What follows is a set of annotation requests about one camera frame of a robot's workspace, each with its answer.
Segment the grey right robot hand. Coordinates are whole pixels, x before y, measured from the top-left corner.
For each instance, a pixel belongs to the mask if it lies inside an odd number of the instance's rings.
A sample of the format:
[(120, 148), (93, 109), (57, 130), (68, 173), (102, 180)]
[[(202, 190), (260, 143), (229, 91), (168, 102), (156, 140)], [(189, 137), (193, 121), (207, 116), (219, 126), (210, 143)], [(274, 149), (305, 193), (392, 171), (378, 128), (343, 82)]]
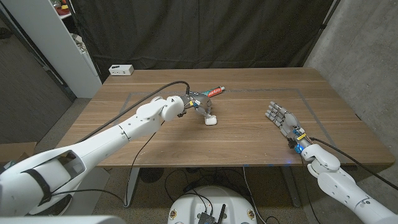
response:
[(312, 144), (298, 119), (284, 107), (271, 101), (265, 116), (280, 129), (288, 140), (288, 146), (297, 154), (301, 154), (306, 147)]

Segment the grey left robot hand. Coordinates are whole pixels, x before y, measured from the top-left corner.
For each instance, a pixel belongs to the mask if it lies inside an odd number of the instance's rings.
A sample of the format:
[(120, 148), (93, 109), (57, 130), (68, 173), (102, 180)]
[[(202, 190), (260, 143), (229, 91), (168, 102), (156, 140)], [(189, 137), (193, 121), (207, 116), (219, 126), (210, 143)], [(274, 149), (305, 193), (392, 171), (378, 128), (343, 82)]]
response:
[(184, 103), (185, 109), (194, 108), (195, 111), (203, 115), (205, 119), (216, 119), (216, 116), (211, 114), (212, 102), (207, 95), (190, 91), (188, 94), (180, 97)]

